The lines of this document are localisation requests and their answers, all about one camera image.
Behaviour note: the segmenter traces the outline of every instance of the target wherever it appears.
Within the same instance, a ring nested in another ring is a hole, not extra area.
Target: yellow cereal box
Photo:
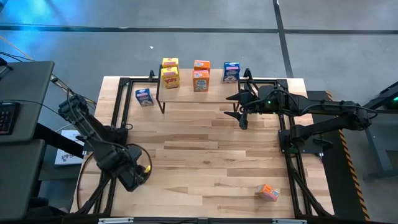
[[[176,67],[162,68],[160,72],[166,88],[176,88],[180,85],[180,76]]]
[[[178,70],[178,58],[163,58],[162,68],[176,67]]]

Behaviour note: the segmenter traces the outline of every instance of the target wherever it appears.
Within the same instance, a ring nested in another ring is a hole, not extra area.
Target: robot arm
[[[288,93],[276,86],[261,86],[258,88],[258,96],[252,88],[246,88],[227,97],[227,100],[239,101],[240,112],[224,113],[236,118],[242,129],[248,128],[247,115],[251,113],[273,113],[287,116],[302,116],[311,113],[338,116],[309,126],[292,126],[290,129],[292,141],[295,139],[306,140],[314,134],[343,128],[361,131],[371,125],[371,119],[375,117],[368,116],[368,111],[374,112],[373,110],[363,108],[352,101],[309,100],[304,96]]]
[[[137,164],[141,149],[125,147],[127,129],[103,126],[88,111],[87,102],[80,96],[72,97],[59,105],[59,114],[73,124],[82,135],[85,150],[93,151],[97,166],[111,177],[117,177],[127,191],[132,192],[149,177],[146,168]]]

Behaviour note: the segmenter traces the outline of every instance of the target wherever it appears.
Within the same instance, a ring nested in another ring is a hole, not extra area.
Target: wooden tabletop
[[[237,83],[222,83],[222,69],[210,70],[209,90],[193,91],[193,69],[180,68],[180,86],[167,89],[162,82],[159,87],[160,102],[233,103],[225,98],[238,92]]]
[[[111,122],[118,83],[119,77],[104,77],[95,112],[103,124]],[[302,79],[288,79],[288,84],[290,92],[306,96]],[[140,88],[156,93],[155,83],[133,86],[134,90]],[[249,128],[244,131],[235,119],[223,114],[232,111],[232,105],[168,103],[162,114],[157,105],[142,108],[134,97],[131,99],[128,123],[134,128],[129,131],[128,142],[149,150],[154,167],[150,179],[133,192],[117,183],[112,216],[294,217],[286,162],[277,139],[276,115],[249,115]],[[308,125],[312,117],[307,114],[295,118],[295,122]],[[144,154],[140,163],[148,165]],[[303,164],[308,187],[324,208],[333,213],[321,160],[304,154]],[[81,180],[82,204],[99,179],[100,170],[91,160]],[[266,202],[255,197],[255,186],[259,184],[280,190],[278,201]],[[304,212],[300,190],[298,196]]]

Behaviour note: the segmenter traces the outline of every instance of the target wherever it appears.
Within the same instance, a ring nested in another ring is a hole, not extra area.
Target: gray floor
[[[280,0],[286,29],[398,29],[395,0]],[[100,27],[196,27],[276,29],[272,0],[18,0],[8,1],[0,22]],[[211,60],[213,68],[240,61],[257,77],[286,77],[278,34],[84,33],[0,31],[36,60],[55,61],[54,74],[97,100],[105,75],[147,75],[162,57]],[[308,90],[330,90],[335,100],[365,103],[397,81],[396,35],[286,35],[295,78]],[[1,43],[2,51],[18,54]],[[50,86],[45,104],[57,108],[63,91]],[[65,121],[43,109],[40,122],[57,129]],[[398,180],[365,182],[376,166],[364,133],[345,131],[371,220],[396,223]],[[70,204],[75,180],[48,182],[52,204]]]

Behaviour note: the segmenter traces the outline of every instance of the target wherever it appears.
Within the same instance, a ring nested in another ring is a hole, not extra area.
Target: snack box
[[[141,106],[152,106],[154,99],[148,88],[136,90],[136,98]]]
[[[178,58],[163,58],[162,68],[176,67],[178,70]]]
[[[236,83],[239,80],[240,71],[241,67],[239,66],[239,62],[225,62],[221,82]]]
[[[276,202],[276,200],[278,200],[278,196],[279,196],[279,192],[274,190],[268,184],[258,185],[256,188],[256,193],[254,193],[254,194],[259,195],[260,197],[262,197],[265,200],[270,201],[270,202]]]
[[[210,75],[208,70],[193,71],[193,91],[208,91]]]
[[[176,67],[162,68],[160,72],[166,88],[176,88],[180,85],[180,76]]]
[[[193,63],[194,70],[208,70],[210,73],[210,61],[195,60]]]

